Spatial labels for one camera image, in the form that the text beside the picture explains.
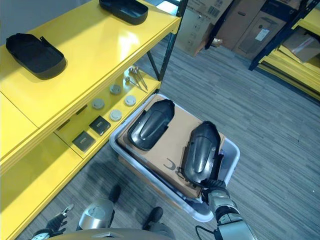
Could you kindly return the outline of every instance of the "gray plastic bin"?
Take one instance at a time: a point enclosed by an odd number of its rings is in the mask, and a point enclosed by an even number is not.
[[[210,210],[209,206],[203,202],[200,198],[187,198],[181,192],[173,190],[168,187],[168,184],[164,179],[159,176],[155,176],[148,168],[135,160],[129,155],[117,142],[116,139],[121,131],[131,122],[131,120],[141,112],[141,110],[150,102],[153,95],[150,96],[144,104],[142,104],[136,111],[134,111],[110,136],[109,142],[111,147],[122,156],[132,167],[134,167],[140,174],[144,175],[146,179],[150,181],[159,191],[164,193],[171,201],[180,206],[184,211],[190,214],[195,220],[199,222],[209,222],[213,219],[214,215]],[[228,185],[230,178],[235,170],[235,167],[239,161],[240,150],[232,141],[225,138],[222,146],[223,150],[223,161],[218,178],[224,180],[225,184]]]

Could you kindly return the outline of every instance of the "yellow shelf rack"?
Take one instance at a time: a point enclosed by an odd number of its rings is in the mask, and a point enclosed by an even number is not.
[[[65,70],[49,80],[32,75],[4,45],[0,47],[1,239],[15,239],[121,122],[160,88],[161,81],[144,72],[148,90],[126,83],[124,77],[146,53],[155,67],[150,49],[166,35],[172,33],[170,39],[176,35],[181,17],[139,1],[148,7],[147,19],[139,25],[116,18],[92,0],[31,30],[38,38],[44,36],[67,60]],[[186,1],[181,2],[183,10]],[[166,56],[174,42],[169,41]],[[166,67],[169,57],[165,59]],[[112,84],[121,86],[119,95],[110,94]],[[129,95],[136,98],[134,106],[124,103]],[[93,109],[94,98],[104,100],[103,109]],[[122,112],[120,121],[109,118],[114,109]],[[102,136],[89,127],[98,116],[110,122]],[[72,143],[82,131],[95,139],[86,152]]]
[[[298,20],[292,29],[303,27],[320,36],[320,10],[312,9],[305,18]],[[320,100],[320,59],[314,57],[301,62],[286,47],[280,45],[259,61],[258,67],[294,85]]]
[[[36,126],[0,153],[1,175],[167,34],[177,33],[180,17],[141,2],[148,6],[148,16],[140,25],[119,20],[92,0],[31,30],[38,38],[44,36],[67,60],[65,70],[50,80],[38,79],[4,45],[0,47],[0,91]]]
[[[122,77],[119,78],[115,81],[122,85],[119,95],[110,95],[110,88],[107,86],[96,96],[104,100],[104,108],[96,110],[91,102],[88,102],[82,112],[73,115],[66,125],[47,136],[1,176],[1,239],[15,239],[108,141],[122,120],[160,87],[160,81],[143,72],[141,74],[148,85],[148,91],[144,92],[132,84],[126,84],[125,81],[120,81]],[[136,103],[134,106],[127,106],[124,100],[131,95],[135,96]],[[120,121],[109,119],[109,113],[114,109],[121,111]],[[98,116],[111,124],[102,136],[89,128],[89,124]],[[72,143],[82,131],[95,139],[95,143],[86,152],[82,152]]]
[[[305,18],[301,18],[292,29],[295,29],[297,26],[303,27],[320,36],[320,10],[317,8],[312,9],[311,12],[309,12]]]

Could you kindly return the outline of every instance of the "stacked cardboard boxes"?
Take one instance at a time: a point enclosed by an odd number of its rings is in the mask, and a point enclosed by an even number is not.
[[[297,13],[300,0],[236,0],[217,37],[252,60]]]
[[[189,0],[175,45],[195,56],[232,0]]]

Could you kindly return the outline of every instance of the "black plastic tray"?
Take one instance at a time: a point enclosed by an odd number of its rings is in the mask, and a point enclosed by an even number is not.
[[[66,67],[65,56],[43,36],[17,33],[6,39],[6,49],[24,68],[41,80],[53,78]]]
[[[99,0],[100,6],[132,25],[142,24],[148,16],[148,7],[136,0]]]

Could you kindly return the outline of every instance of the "barcode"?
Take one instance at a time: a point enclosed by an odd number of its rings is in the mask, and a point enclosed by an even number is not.
[[[214,18],[216,18],[219,13],[220,13],[219,9],[217,9],[213,6],[209,7],[208,14],[212,15]]]

